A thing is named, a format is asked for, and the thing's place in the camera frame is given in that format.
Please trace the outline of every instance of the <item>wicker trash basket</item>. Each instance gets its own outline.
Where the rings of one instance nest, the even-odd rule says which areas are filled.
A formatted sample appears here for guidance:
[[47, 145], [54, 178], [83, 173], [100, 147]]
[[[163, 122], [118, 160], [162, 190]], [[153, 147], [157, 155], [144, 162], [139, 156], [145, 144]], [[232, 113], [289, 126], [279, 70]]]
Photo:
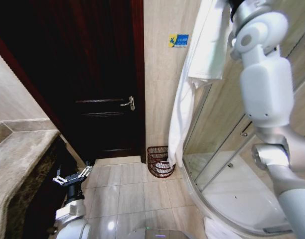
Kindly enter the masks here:
[[166, 162], [168, 158], [168, 146], [149, 147], [148, 153], [148, 170], [157, 178], [169, 177], [176, 167], [171, 168], [170, 164]]

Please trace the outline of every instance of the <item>white towel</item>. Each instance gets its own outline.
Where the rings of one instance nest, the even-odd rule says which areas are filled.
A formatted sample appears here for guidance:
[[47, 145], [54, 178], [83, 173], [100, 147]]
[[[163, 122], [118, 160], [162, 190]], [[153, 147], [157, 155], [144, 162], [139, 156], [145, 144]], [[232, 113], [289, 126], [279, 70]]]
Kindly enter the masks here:
[[242, 239], [221, 223], [211, 218], [204, 218], [204, 227], [208, 239]]
[[202, 0], [173, 105], [168, 162], [182, 167], [183, 143], [192, 120], [195, 89], [222, 79], [229, 33], [226, 0]]

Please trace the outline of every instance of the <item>door lock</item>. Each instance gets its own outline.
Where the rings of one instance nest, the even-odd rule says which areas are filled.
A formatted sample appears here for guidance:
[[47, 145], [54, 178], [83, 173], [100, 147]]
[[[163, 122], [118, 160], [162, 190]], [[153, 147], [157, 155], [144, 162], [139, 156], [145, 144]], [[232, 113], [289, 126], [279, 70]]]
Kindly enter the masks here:
[[134, 97], [130, 96], [129, 97], [129, 102], [126, 104], [121, 104], [121, 106], [127, 106], [130, 105], [131, 106], [131, 110], [134, 111], [135, 110], [135, 102], [134, 102]]

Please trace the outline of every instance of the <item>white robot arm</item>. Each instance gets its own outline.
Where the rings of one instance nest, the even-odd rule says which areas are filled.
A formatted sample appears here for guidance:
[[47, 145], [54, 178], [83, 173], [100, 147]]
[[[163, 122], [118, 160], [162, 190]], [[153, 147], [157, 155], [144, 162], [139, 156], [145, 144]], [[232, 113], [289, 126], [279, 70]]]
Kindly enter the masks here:
[[294, 106], [289, 61], [279, 44], [288, 30], [286, 17], [271, 12], [265, 0], [230, 0], [234, 36], [231, 56], [241, 58], [240, 76], [245, 113], [264, 142], [252, 148], [259, 168], [267, 170], [275, 194], [294, 233], [305, 239], [305, 138], [290, 127]]

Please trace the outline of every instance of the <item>door frame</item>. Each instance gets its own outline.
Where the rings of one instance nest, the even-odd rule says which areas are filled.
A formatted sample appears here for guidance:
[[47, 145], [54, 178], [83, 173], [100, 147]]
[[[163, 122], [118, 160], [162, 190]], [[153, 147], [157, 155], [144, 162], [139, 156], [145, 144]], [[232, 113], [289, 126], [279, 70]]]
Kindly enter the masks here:
[[[144, 0], [130, 0], [131, 18], [133, 26], [133, 39], [135, 46], [135, 69], [137, 83], [136, 108], [139, 124], [137, 125], [140, 134], [139, 148], [141, 162], [146, 163], [146, 118], [145, 118], [145, 59], [144, 59]], [[19, 62], [9, 51], [3, 40], [0, 38], [0, 56], [8, 64], [18, 79], [26, 87], [29, 93], [37, 101], [39, 106], [44, 110], [50, 120], [55, 124], [59, 131], [69, 140], [69, 143], [77, 148], [77, 142], [70, 137], [71, 132], [67, 132], [63, 122], [57, 117], [51, 106], [34, 86], [26, 72]]]

